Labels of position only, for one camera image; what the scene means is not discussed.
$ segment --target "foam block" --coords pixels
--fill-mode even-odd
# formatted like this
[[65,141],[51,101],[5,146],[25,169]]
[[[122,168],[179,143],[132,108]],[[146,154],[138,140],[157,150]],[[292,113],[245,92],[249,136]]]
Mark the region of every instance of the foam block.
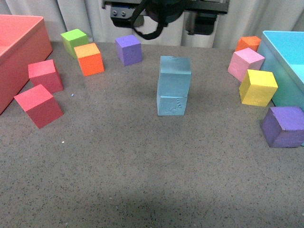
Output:
[[191,81],[190,58],[161,56],[158,115],[184,115]]
[[73,57],[77,58],[74,48],[89,43],[89,39],[83,31],[74,29],[61,34],[63,45],[66,51]]
[[272,72],[248,70],[239,87],[242,104],[266,107],[278,86]]
[[84,76],[105,71],[101,53],[95,43],[78,46],[74,49]]
[[55,98],[43,85],[16,95],[15,99],[38,128],[63,115]]
[[187,97],[160,96],[157,94],[158,115],[184,115]]
[[248,69],[259,70],[265,58],[250,48],[245,48],[233,53],[228,72],[236,77],[240,82]]
[[259,37],[241,37],[237,42],[237,47],[235,51],[243,50],[245,48],[250,48],[257,51],[260,45],[261,39]]
[[271,107],[261,124],[270,147],[299,147],[304,142],[304,113],[300,107]]
[[134,35],[115,39],[118,58],[124,66],[139,63],[143,60],[142,45]]
[[42,84],[50,93],[63,90],[60,75],[52,59],[28,65],[28,76],[34,86]]

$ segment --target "stacked blue cubes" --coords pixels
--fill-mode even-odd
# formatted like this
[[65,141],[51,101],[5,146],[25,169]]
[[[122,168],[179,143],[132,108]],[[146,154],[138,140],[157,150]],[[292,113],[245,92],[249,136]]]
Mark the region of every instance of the stacked blue cubes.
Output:
[[161,56],[158,115],[184,115],[191,81],[190,58]]

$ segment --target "green cube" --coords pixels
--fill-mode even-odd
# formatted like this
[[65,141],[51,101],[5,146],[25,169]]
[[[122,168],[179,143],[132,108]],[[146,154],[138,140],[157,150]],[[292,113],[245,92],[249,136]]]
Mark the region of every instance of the green cube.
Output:
[[74,47],[85,45],[89,43],[86,33],[82,32],[79,29],[74,29],[61,34],[63,45],[65,46],[66,51],[73,57],[77,58],[74,51]]

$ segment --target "white curtain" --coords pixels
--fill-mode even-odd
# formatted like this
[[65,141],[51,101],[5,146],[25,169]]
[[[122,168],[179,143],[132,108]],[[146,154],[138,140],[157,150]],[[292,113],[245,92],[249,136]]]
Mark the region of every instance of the white curtain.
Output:
[[[264,30],[304,31],[303,11],[304,0],[230,0],[228,14],[218,16],[210,36],[189,36],[184,30],[188,13],[183,13],[157,39],[139,39],[144,44],[234,49],[240,37],[260,37]],[[102,9],[101,0],[0,0],[0,14],[43,16],[52,41],[72,29],[82,30],[94,42],[114,42],[133,33],[112,24],[110,7]],[[149,33],[155,27],[145,17],[139,30]]]

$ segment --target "speckled countertop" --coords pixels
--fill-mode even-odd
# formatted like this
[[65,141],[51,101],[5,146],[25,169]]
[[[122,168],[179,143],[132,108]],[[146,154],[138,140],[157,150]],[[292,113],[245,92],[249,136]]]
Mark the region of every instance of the speckled countertop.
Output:
[[[143,45],[124,67],[98,43],[105,72],[83,77],[52,45],[64,115],[39,130],[13,101],[0,116],[0,227],[304,227],[304,147],[268,147],[232,50]],[[184,116],[157,116],[161,55],[191,57]]]

